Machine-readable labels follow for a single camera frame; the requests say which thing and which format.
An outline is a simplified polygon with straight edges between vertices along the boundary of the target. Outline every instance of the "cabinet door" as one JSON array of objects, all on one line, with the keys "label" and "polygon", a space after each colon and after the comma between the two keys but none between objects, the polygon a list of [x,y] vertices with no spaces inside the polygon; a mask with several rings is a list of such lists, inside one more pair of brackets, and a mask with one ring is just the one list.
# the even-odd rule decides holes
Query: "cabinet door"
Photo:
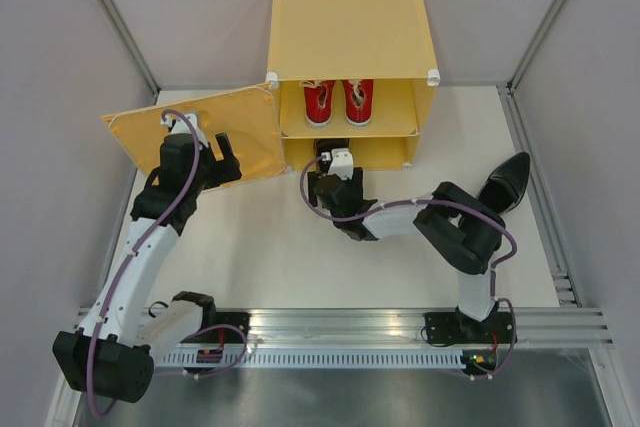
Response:
[{"label": "cabinet door", "polygon": [[209,97],[105,115],[103,122],[145,175],[159,165],[159,147],[167,135],[160,123],[165,109],[195,112],[198,124],[217,158],[215,135],[225,132],[240,162],[246,182],[278,175],[285,170],[273,93],[267,84],[252,85]]}]

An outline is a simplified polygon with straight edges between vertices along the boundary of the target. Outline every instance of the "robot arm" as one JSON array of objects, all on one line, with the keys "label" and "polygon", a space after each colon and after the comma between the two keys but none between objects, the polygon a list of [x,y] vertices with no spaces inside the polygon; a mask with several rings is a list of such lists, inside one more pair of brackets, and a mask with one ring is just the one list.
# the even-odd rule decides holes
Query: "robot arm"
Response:
[{"label": "robot arm", "polygon": [[[336,218],[374,212],[362,219],[334,222],[338,229],[358,241],[421,233],[458,271],[461,317],[481,323],[497,310],[494,273],[489,269],[489,261],[501,245],[500,232],[450,207],[414,203],[380,209],[385,203],[364,199],[362,169],[353,166],[346,141],[318,141],[316,151],[323,160],[319,162],[319,170],[308,176],[311,203],[317,206],[320,200]],[[451,182],[441,183],[429,197],[466,206],[504,227],[499,214],[514,208],[522,199],[528,174],[528,154],[517,154],[494,171],[477,198]]]},{"label": "robot arm", "polygon": [[[214,324],[216,309],[212,297],[181,292],[166,311],[138,329],[144,302],[165,258],[195,212],[197,197],[205,189],[241,177],[227,136],[216,135],[223,154],[223,158],[217,160],[205,135],[197,127],[197,116],[187,114],[185,117],[195,127],[198,145],[194,145],[194,137],[182,119],[165,123],[169,135],[160,147],[160,165],[151,172],[143,191],[134,200],[133,221],[117,264],[129,262],[128,267],[124,273],[120,272],[122,269],[112,270],[78,329],[74,333],[60,332],[53,344],[58,364],[74,390],[87,391],[89,343],[98,323],[102,328],[93,359],[94,391],[127,402],[137,402],[145,393],[155,361],[162,359],[187,336]],[[193,167],[195,148],[199,149],[198,165],[184,197],[134,252],[134,245],[183,189]],[[114,283],[118,288],[110,300],[107,314],[101,318],[100,311]]]}]

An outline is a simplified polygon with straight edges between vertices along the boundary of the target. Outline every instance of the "cable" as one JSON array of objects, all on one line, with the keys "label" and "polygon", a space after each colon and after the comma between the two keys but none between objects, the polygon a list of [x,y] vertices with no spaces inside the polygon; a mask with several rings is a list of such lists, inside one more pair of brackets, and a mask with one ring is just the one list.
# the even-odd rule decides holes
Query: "cable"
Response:
[{"label": "cable", "polygon": [[184,340],[191,339],[193,337],[198,337],[199,335],[206,334],[207,332],[211,332],[212,330],[219,330],[219,329],[232,330],[233,332],[238,334],[240,336],[240,338],[242,339],[242,343],[243,343],[242,352],[240,352],[240,355],[236,358],[236,360],[234,360],[229,365],[227,365],[226,367],[224,367],[224,368],[222,368],[220,370],[213,370],[211,372],[202,373],[202,374],[190,375],[190,374],[183,374],[182,371],[169,371],[169,372],[159,372],[157,374],[154,373],[154,376],[156,376],[156,375],[161,375],[161,376],[163,376],[163,375],[188,375],[189,377],[192,377],[192,378],[194,378],[196,380],[202,380],[202,379],[208,379],[210,377],[216,377],[218,375],[224,374],[225,372],[229,372],[236,365],[238,365],[240,362],[242,362],[242,360],[244,359],[245,355],[249,351],[249,339],[247,338],[247,335],[241,329],[239,329],[235,325],[231,325],[231,324],[212,325],[210,327],[205,327],[204,329],[199,330],[195,334],[191,334],[190,336],[188,336]]},{"label": "cable", "polygon": [[[498,259],[494,260],[491,263],[491,286],[490,286],[490,293],[492,297],[495,297],[495,284],[496,284],[496,276],[495,276],[495,270],[496,267],[501,264],[502,262],[509,260],[510,258],[512,258],[513,256],[516,255],[516,253],[518,252],[518,244],[516,243],[516,239],[513,237],[513,235],[511,235],[511,233],[505,229],[502,225],[498,224],[495,220],[493,220],[492,218],[484,215],[481,212],[478,212],[477,210],[474,210],[470,207],[467,207],[466,205],[462,205],[462,204],[458,204],[457,202],[450,202],[448,200],[439,200],[439,199],[416,199],[416,200],[397,200],[394,202],[388,202],[386,204],[382,204],[378,207],[375,207],[367,212],[364,212],[362,214],[358,214],[358,215],[353,215],[351,217],[333,217],[331,215],[327,215],[324,212],[322,212],[321,210],[315,208],[311,202],[309,201],[309,197],[307,197],[306,192],[304,191],[304,179],[307,176],[307,172],[309,171],[309,169],[311,167],[313,167],[315,164],[317,164],[318,162],[320,162],[322,160],[322,157],[316,157],[315,159],[311,160],[305,167],[304,169],[302,169],[302,173],[300,174],[300,195],[302,196],[302,200],[304,200],[305,205],[316,215],[322,217],[323,219],[326,220],[330,220],[332,222],[353,222],[356,220],[362,220],[365,219],[367,217],[369,217],[370,215],[376,214],[378,212],[381,212],[383,210],[386,209],[390,209],[393,207],[401,207],[404,205],[414,205],[414,204],[420,204],[420,205],[441,205],[444,207],[451,207],[454,208],[460,212],[464,212],[465,214],[469,214],[483,222],[485,222],[486,224],[490,225],[491,227],[493,227],[494,229],[496,229],[498,232],[500,232],[511,244],[511,251],[507,252],[505,255],[503,255],[502,257],[499,257]],[[513,309],[513,304],[511,303],[511,301],[509,299],[507,299],[506,297],[502,297],[500,299],[496,299],[496,302],[501,303],[504,302],[507,304],[507,306],[509,307],[509,311],[511,312],[511,326],[512,326],[512,331],[513,331],[513,335],[511,336],[511,343],[509,344],[509,349],[507,350],[507,355],[504,358],[504,360],[502,361],[502,363],[500,365],[497,365],[496,368],[493,370],[493,372],[491,374],[483,374],[483,375],[476,375],[476,376],[471,376],[471,380],[483,380],[483,379],[490,379],[493,377],[493,375],[499,373],[504,366],[509,362],[509,360],[511,359],[511,354],[513,352],[513,348],[515,346],[516,343],[516,314],[515,314],[515,310]]]},{"label": "cable", "polygon": [[316,157],[315,159],[310,161],[304,167],[304,169],[302,169],[302,173],[300,174],[300,195],[302,196],[302,200],[304,201],[305,205],[314,214],[322,217],[323,219],[330,220],[332,222],[338,222],[338,223],[341,223],[341,222],[353,222],[355,220],[365,219],[365,218],[369,217],[370,215],[377,214],[378,212],[381,212],[383,210],[390,209],[390,208],[393,208],[393,207],[401,207],[401,206],[404,206],[404,205],[414,205],[414,204],[441,205],[441,206],[444,206],[444,207],[454,208],[454,209],[456,209],[456,210],[458,210],[460,212],[464,212],[465,214],[469,214],[469,215],[471,215],[471,216],[473,216],[473,217],[475,217],[477,219],[480,219],[481,221],[485,222],[486,224],[490,225],[491,227],[496,229],[498,232],[500,232],[509,241],[509,244],[511,244],[511,250],[509,252],[507,252],[505,255],[503,255],[502,257],[497,258],[496,260],[494,260],[491,263],[491,266],[490,266],[490,268],[491,268],[491,273],[490,273],[490,275],[491,275],[490,294],[491,294],[492,297],[495,297],[495,295],[496,295],[496,276],[495,276],[496,267],[499,264],[501,264],[502,262],[512,258],[518,252],[518,244],[516,243],[516,239],[502,225],[497,223],[492,218],[484,215],[483,213],[472,209],[471,207],[467,207],[466,205],[458,204],[457,202],[450,202],[448,200],[439,200],[439,199],[396,200],[396,201],[393,201],[393,202],[388,202],[386,204],[382,204],[382,205],[380,205],[378,207],[375,207],[375,208],[373,208],[373,209],[371,209],[371,210],[369,210],[367,212],[364,212],[364,213],[358,214],[358,215],[353,215],[351,217],[333,217],[331,215],[327,215],[324,212],[322,212],[321,210],[315,208],[311,204],[311,202],[309,201],[309,197],[307,197],[307,194],[304,191],[304,178],[307,176],[307,172],[309,171],[309,169],[311,167],[313,167],[315,164],[317,164],[321,160],[322,160],[322,157]]},{"label": "cable", "polygon": [[507,304],[507,306],[509,307],[509,312],[511,312],[511,342],[509,342],[509,348],[507,349],[507,355],[505,356],[504,360],[502,362],[500,362],[500,364],[496,363],[496,368],[493,369],[491,372],[486,373],[486,374],[481,374],[481,375],[473,375],[471,376],[471,380],[485,380],[485,379],[492,379],[493,376],[495,376],[496,374],[500,373],[500,371],[502,369],[504,369],[504,366],[507,365],[507,363],[511,360],[511,355],[513,354],[513,348],[516,345],[516,312],[513,308],[513,304],[511,303],[511,301],[509,299],[507,299],[506,297],[502,297],[500,299],[498,299],[498,303],[500,302],[504,302],[505,304]]},{"label": "cable", "polygon": [[157,317],[156,314],[154,314],[153,312],[151,312],[151,308],[156,305],[156,304],[160,304],[161,306],[163,306],[165,309],[169,308],[169,304],[167,304],[166,302],[162,302],[161,300],[156,300],[153,304],[151,304],[149,306],[149,309],[147,310],[147,312],[149,313],[149,317],[151,317],[152,319],[155,319]]},{"label": "cable", "polygon": [[97,419],[104,419],[107,415],[109,415],[109,413],[111,412],[111,410],[113,409],[113,407],[117,402],[116,399],[113,399],[109,404],[109,406],[107,407],[107,409],[104,412],[100,412],[100,410],[98,410],[98,405],[96,403],[96,394],[93,388],[93,367],[94,367],[93,364],[94,364],[95,355],[96,355],[96,345],[98,343],[98,337],[100,336],[100,331],[102,330],[101,319],[104,319],[106,317],[107,311],[109,310],[109,305],[111,304],[111,300],[113,299],[116,289],[118,288],[118,284],[120,283],[120,280],[122,279],[122,276],[124,275],[125,271],[129,267],[129,264],[131,263],[131,260],[133,259],[133,257],[137,255],[138,250],[140,249],[140,247],[142,247],[144,242],[158,228],[158,226],[160,226],[162,222],[165,221],[165,219],[169,216],[169,214],[173,212],[173,210],[178,206],[178,204],[182,201],[184,196],[187,194],[187,191],[189,190],[189,188],[191,187],[191,183],[193,182],[193,178],[196,175],[196,171],[198,169],[198,162],[200,161],[200,141],[198,140],[198,133],[196,132],[196,129],[193,127],[191,122],[189,122],[189,119],[184,114],[182,114],[181,112],[178,112],[177,110],[166,109],[165,111],[162,112],[163,120],[167,116],[167,114],[175,115],[180,120],[182,120],[189,128],[189,131],[191,132],[191,137],[193,138],[193,145],[194,145],[193,164],[191,165],[191,171],[189,172],[189,177],[187,177],[187,180],[184,183],[184,186],[182,187],[182,190],[180,191],[180,193],[178,193],[178,195],[173,200],[171,205],[167,207],[167,210],[165,210],[162,213],[162,215],[160,215],[160,217],[158,217],[156,221],[153,224],[151,224],[151,226],[149,226],[149,228],[140,236],[138,241],[134,244],[133,248],[131,249],[133,253],[128,254],[122,261],[122,264],[120,264],[120,267],[118,268],[116,275],[113,277],[113,281],[109,286],[109,290],[107,290],[107,294],[105,295],[104,302],[102,303],[102,306],[100,308],[100,313],[98,314],[99,315],[98,321],[96,322],[96,325],[93,329],[93,334],[91,335],[91,340],[89,342],[89,353],[87,356],[87,376],[86,376],[87,397],[89,398],[89,410],[91,410],[91,413]]}]

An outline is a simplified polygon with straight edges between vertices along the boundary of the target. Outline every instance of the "white connector block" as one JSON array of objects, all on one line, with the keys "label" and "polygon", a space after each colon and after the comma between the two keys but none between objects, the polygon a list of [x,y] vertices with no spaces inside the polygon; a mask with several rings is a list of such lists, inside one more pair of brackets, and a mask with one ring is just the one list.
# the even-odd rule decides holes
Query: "white connector block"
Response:
[{"label": "white connector block", "polygon": [[[184,116],[187,118],[191,125],[196,129],[196,133],[198,134],[198,140],[202,145],[209,145],[209,141],[207,137],[204,135],[204,132],[200,130],[198,125],[198,115],[195,112],[185,113]],[[189,134],[191,135],[191,131],[187,124],[180,118],[173,118],[171,115],[167,115],[164,119],[160,119],[160,124],[167,126],[172,134]]]},{"label": "white connector block", "polygon": [[280,86],[280,82],[278,82],[278,74],[275,72],[267,72],[265,82],[269,84],[269,88],[271,90],[275,90]]},{"label": "white connector block", "polygon": [[349,149],[333,149],[331,151],[331,165],[329,175],[335,174],[342,180],[353,177],[353,155]]},{"label": "white connector block", "polygon": [[440,85],[440,71],[438,69],[431,69],[427,72],[427,85],[429,87],[437,87]]}]

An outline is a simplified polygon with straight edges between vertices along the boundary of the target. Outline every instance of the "aluminum frame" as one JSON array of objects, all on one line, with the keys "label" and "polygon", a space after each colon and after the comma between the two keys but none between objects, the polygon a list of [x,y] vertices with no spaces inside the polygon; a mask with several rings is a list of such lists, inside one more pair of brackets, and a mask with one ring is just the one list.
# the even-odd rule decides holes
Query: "aluminum frame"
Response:
[{"label": "aluminum frame", "polygon": [[[98,0],[107,19],[120,36],[140,75],[149,90],[157,97],[160,90],[153,73],[150,71],[133,36],[113,0]],[[532,177],[529,190],[536,221],[543,234],[545,251],[552,270],[552,276],[558,292],[561,307],[551,309],[516,309],[518,319],[518,349],[589,349],[597,379],[602,390],[609,415],[614,426],[639,425],[634,412],[630,410],[630,397],[620,382],[618,372],[620,364],[616,360],[611,335],[604,316],[599,309],[579,308],[582,304],[574,291],[571,277],[571,259],[564,248],[564,239],[557,221],[554,208],[539,163],[533,152],[524,115],[518,102],[515,89],[524,77],[528,66],[535,57],[539,46],[555,23],[567,0],[553,0],[542,22],[538,26],[512,78],[498,90],[503,100],[505,115],[516,147],[532,154]],[[111,246],[117,242],[117,230]],[[105,265],[111,263],[114,249]],[[252,314],[251,334],[260,346],[270,349],[285,348],[327,348],[344,346],[347,348],[382,349],[429,349],[420,343],[416,329],[421,328],[420,309],[358,309],[358,310],[250,310]],[[142,314],[144,322],[146,312]],[[46,425],[60,425],[61,419],[71,419],[80,395],[72,392],[64,378],[58,382]]]}]

